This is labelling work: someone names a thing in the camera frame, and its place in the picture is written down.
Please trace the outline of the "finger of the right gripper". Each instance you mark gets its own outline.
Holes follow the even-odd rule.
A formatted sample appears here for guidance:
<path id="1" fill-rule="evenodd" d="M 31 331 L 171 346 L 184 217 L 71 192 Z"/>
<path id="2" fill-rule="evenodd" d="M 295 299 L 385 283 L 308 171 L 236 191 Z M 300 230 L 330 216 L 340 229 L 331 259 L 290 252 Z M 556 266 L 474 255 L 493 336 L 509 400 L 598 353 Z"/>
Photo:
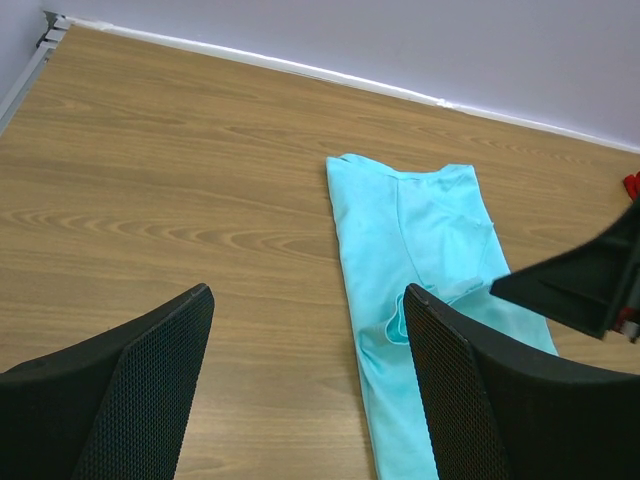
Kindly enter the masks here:
<path id="1" fill-rule="evenodd" d="M 639 202 L 589 242 L 495 280 L 490 293 L 602 339 L 639 338 Z"/>

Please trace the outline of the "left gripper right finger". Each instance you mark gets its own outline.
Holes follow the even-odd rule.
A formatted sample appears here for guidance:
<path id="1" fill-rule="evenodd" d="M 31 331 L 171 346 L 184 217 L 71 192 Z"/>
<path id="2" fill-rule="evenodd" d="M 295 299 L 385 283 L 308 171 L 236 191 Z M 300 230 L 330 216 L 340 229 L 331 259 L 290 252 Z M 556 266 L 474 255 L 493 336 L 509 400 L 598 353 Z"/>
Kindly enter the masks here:
<path id="1" fill-rule="evenodd" d="M 416 284 L 403 308 L 440 478 L 638 478 L 638 376 L 528 346 Z"/>

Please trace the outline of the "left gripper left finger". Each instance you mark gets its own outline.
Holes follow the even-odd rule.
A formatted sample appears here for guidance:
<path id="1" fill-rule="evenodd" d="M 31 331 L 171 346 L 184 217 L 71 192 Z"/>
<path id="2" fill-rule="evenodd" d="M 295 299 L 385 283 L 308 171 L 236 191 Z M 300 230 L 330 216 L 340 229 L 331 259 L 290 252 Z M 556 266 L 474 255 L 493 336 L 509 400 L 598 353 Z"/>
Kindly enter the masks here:
<path id="1" fill-rule="evenodd" d="M 214 313 L 198 284 L 1 375 L 4 479 L 171 479 Z"/>

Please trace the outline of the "teal t shirt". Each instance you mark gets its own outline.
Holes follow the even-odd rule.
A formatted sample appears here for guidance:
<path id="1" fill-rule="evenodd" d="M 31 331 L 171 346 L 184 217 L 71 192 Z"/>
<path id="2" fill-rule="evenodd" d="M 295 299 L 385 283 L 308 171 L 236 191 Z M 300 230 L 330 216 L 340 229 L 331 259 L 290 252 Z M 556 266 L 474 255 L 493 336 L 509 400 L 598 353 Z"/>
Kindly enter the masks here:
<path id="1" fill-rule="evenodd" d="M 473 167 L 401 172 L 346 154 L 329 158 L 326 169 L 376 473 L 433 479 L 406 287 L 417 284 L 462 314 L 554 353 L 547 322 L 489 292 L 509 268 Z"/>

